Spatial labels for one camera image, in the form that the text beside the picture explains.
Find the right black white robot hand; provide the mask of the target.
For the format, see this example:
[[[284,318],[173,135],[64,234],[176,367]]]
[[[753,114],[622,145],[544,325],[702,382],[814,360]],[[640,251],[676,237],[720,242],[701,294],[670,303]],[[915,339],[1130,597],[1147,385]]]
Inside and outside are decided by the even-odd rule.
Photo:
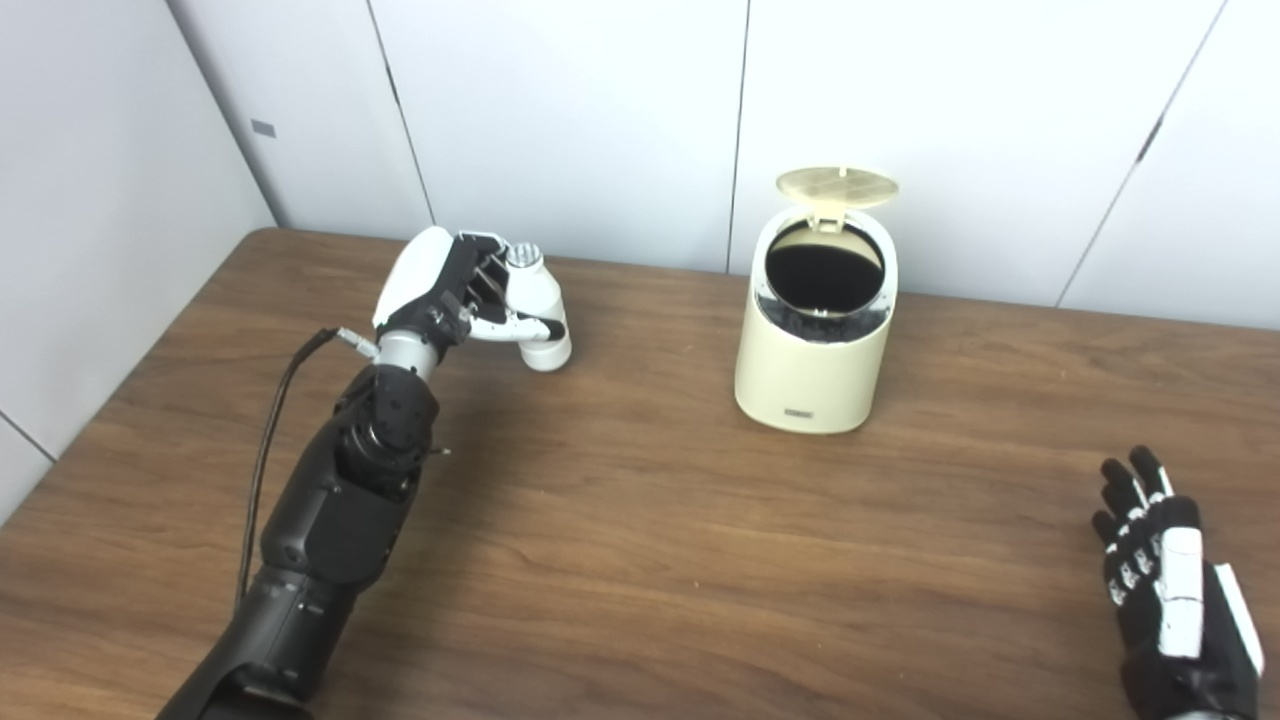
[[[1256,719],[1265,651],[1234,569],[1204,550],[1199,505],[1147,446],[1103,460],[1091,525],[1140,719]]]

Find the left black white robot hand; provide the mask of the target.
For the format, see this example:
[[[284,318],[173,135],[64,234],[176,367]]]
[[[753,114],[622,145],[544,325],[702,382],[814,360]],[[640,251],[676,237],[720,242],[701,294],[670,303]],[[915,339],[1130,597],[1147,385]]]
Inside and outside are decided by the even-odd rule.
[[[466,340],[563,343],[570,329],[561,297],[534,307],[549,284],[535,277],[541,260],[534,243],[431,225],[396,259],[372,316],[375,337],[407,332],[436,348]]]

